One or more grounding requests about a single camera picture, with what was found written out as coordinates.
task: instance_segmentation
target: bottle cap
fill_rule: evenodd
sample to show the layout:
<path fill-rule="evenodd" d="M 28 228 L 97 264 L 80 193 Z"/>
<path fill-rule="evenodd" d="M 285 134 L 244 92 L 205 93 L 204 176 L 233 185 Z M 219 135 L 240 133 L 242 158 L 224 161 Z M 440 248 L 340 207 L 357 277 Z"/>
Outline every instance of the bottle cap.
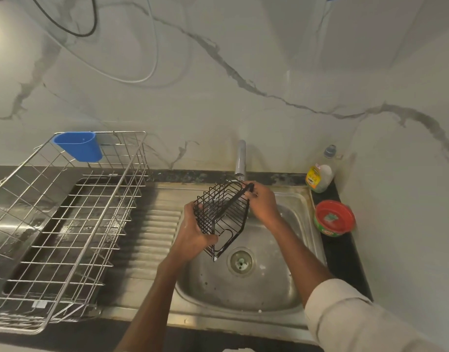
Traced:
<path fill-rule="evenodd" d="M 335 153 L 337 153 L 337 147 L 335 147 L 334 144 L 331 144 L 328 146 L 324 151 L 324 157 L 325 158 L 333 158 L 335 156 Z"/>

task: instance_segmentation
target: yellow label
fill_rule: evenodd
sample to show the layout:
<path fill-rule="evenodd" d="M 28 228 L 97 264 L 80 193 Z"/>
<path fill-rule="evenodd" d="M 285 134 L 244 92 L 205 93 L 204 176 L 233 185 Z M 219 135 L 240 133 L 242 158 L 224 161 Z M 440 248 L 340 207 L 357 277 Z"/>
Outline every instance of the yellow label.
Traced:
<path fill-rule="evenodd" d="M 312 166 L 311 169 L 306 174 L 306 183 L 313 189 L 319 184 L 321 181 L 321 173 L 319 169 L 315 166 Z"/>

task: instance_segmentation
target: black countertop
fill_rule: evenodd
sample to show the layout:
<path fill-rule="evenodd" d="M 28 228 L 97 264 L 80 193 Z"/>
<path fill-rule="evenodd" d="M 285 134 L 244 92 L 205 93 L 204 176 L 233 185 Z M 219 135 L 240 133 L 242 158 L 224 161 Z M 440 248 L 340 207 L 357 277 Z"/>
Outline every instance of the black countertop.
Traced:
<path fill-rule="evenodd" d="M 218 183 L 231 172 L 198 170 L 154 170 L 157 182 L 169 183 Z M 248 180 L 265 185 L 306 185 L 305 174 L 247 173 Z M 314 204 L 323 200 L 340 201 L 332 182 L 323 193 L 313 193 Z M 372 299 L 362 265 L 351 233 L 339 237 L 321 234 L 327 267 L 330 272 Z M 40 334 L 25 336 L 0 333 L 0 343 L 60 352 L 111 351 L 121 339 L 129 323 L 110 319 L 93 319 L 78 323 L 50 324 Z M 241 336 L 215 331 L 189 330 L 168 327 L 164 351 L 167 352 L 221 352 L 224 349 L 251 348 L 256 352 L 322 351 L 320 347 L 268 338 Z"/>

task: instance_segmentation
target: metal rack wire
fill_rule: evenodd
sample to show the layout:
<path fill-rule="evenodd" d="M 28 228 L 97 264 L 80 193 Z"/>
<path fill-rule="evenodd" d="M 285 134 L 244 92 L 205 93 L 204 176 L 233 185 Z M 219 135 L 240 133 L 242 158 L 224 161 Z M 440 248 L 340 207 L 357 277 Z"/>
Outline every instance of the metal rack wire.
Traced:
<path fill-rule="evenodd" d="M 97 163 L 76 161 L 52 137 L 0 182 L 2 332 L 37 334 L 95 313 L 110 255 L 152 180 L 145 132 L 96 135 Z"/>
<path fill-rule="evenodd" d="M 205 248 L 213 261 L 244 230 L 249 212 L 249 200 L 244 193 L 253 189 L 252 183 L 245 185 L 239 180 L 228 178 L 224 183 L 210 187 L 194 201 L 193 211 L 200 230 L 207 235 L 225 238 L 220 239 L 220 246 L 214 244 Z"/>

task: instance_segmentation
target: person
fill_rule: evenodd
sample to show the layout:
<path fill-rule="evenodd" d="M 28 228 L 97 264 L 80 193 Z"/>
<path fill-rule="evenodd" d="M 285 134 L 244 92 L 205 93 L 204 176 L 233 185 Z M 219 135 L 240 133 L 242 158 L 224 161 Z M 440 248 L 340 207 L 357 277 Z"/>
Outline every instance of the person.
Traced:
<path fill-rule="evenodd" d="M 309 330 L 326 352 L 437 352 L 411 326 L 335 279 L 280 216 L 274 193 L 260 183 L 246 192 L 254 215 L 273 234 L 305 308 Z M 218 237 L 204 235 L 184 207 L 184 220 L 169 254 L 159 264 L 154 283 L 116 348 L 116 352 L 160 352 L 174 286 L 182 266 Z"/>

